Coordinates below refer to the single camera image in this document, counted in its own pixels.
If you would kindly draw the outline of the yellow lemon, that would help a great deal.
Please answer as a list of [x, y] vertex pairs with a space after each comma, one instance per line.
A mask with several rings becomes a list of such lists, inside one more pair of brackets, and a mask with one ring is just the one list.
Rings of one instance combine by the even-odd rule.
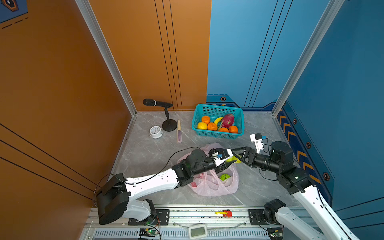
[[208, 125], [204, 122], [199, 122], [197, 124], [197, 129], [198, 130], [207, 130], [208, 129]]

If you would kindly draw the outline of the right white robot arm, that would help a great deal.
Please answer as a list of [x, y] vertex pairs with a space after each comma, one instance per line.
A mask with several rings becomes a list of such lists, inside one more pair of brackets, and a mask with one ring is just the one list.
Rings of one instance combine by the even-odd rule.
[[251, 168], [275, 173], [278, 183], [299, 201], [320, 231], [294, 216], [286, 204], [278, 199], [265, 204], [261, 220], [270, 225], [280, 224], [302, 240], [358, 239], [324, 199], [315, 181], [304, 169], [294, 165], [294, 153], [287, 143], [273, 142], [268, 156], [250, 147], [231, 149], [228, 152]]

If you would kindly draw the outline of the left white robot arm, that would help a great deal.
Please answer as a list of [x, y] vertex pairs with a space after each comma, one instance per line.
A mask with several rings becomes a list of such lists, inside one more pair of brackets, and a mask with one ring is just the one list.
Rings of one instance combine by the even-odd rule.
[[142, 178], [125, 178], [116, 174], [96, 192], [99, 224], [107, 225], [121, 217], [148, 221], [155, 217], [152, 201], [138, 201], [144, 196], [184, 187], [194, 180], [194, 177], [218, 167], [223, 161], [223, 155], [216, 152], [208, 156], [196, 149], [172, 168], [155, 175]]

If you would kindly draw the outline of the small orange tangerine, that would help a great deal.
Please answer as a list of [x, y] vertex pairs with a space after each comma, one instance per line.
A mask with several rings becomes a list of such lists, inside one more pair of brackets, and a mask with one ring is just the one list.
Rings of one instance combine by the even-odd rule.
[[215, 123], [209, 123], [207, 125], [207, 130], [208, 131], [217, 131], [218, 130], [218, 126]]

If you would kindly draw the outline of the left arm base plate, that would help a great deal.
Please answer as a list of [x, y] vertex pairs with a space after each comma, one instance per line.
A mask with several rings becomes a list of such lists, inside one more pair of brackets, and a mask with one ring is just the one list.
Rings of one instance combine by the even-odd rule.
[[155, 217], [148, 217], [143, 221], [138, 221], [136, 219], [129, 219], [129, 226], [167, 226], [170, 219], [170, 210], [169, 209], [156, 209]]

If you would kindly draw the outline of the red dragon fruit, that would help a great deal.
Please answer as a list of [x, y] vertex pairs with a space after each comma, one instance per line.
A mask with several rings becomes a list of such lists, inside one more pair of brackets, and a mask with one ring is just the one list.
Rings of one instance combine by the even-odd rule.
[[233, 114], [227, 114], [221, 119], [219, 127], [229, 128], [234, 124], [234, 122], [235, 122], [235, 116]]

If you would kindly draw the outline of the orange persimmon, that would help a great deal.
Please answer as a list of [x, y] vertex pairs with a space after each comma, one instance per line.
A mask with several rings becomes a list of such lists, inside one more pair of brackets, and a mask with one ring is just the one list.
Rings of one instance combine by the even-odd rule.
[[211, 118], [208, 117], [208, 116], [203, 116], [203, 117], [201, 118], [201, 122], [203, 122], [203, 123], [205, 123], [205, 124], [208, 125], [208, 124], [211, 122]]

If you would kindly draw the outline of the green pear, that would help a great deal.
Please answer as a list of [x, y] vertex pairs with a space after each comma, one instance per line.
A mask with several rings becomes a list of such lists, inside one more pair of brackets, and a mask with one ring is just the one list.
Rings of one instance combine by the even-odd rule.
[[235, 156], [232, 156], [231, 158], [228, 158], [227, 160], [226, 160], [226, 163], [231, 163], [231, 162], [235, 162], [236, 164], [240, 164], [240, 163], [242, 163], [242, 161], [241, 160], [239, 160], [237, 157], [235, 157]]

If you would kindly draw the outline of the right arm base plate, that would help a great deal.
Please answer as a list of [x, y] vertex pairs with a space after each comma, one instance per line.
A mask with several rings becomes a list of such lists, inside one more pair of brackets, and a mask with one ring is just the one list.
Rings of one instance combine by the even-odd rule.
[[262, 209], [249, 209], [249, 220], [252, 226], [256, 225], [281, 225], [275, 216], [276, 212]]

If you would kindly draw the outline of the orange mandarin fruit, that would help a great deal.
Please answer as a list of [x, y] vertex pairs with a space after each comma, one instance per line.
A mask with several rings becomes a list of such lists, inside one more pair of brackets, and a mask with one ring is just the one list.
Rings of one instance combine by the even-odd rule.
[[227, 128], [220, 128], [220, 129], [218, 129], [218, 132], [228, 133], [229, 129], [227, 129]]

